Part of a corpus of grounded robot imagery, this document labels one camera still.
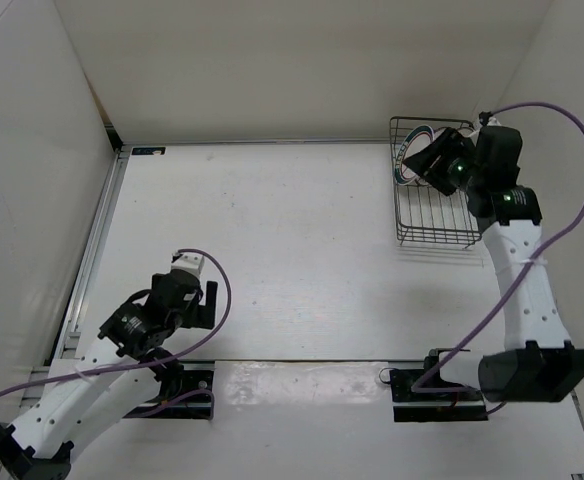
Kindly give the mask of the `green red rimmed plate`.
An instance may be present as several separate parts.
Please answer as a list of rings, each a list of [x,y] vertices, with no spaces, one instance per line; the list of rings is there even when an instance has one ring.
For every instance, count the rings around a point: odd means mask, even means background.
[[[425,124],[418,125],[409,132],[401,130],[397,124],[390,127],[393,171],[397,185],[405,186],[418,179],[417,174],[405,164],[405,160],[428,147],[433,136],[433,129]]]

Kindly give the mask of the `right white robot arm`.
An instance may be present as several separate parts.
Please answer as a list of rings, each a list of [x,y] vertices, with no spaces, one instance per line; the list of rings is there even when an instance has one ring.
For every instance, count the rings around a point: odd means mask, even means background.
[[[488,313],[504,316],[504,348],[477,357],[468,344],[481,322],[411,389],[442,400],[475,390],[492,403],[558,403],[584,378],[584,349],[563,325],[543,259],[542,213],[535,192],[519,184],[518,130],[484,126],[472,140],[445,128],[407,167],[440,193],[462,192],[495,270],[498,303]]]

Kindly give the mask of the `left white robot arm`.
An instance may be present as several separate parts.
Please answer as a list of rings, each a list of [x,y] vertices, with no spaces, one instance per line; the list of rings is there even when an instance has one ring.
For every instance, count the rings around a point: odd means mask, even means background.
[[[28,411],[0,422],[3,469],[13,479],[65,479],[85,448],[137,407],[156,401],[151,416],[209,396],[162,344],[179,329],[216,333],[217,293],[217,282],[201,283],[196,268],[154,275],[102,324],[73,373],[47,380],[48,392]]]

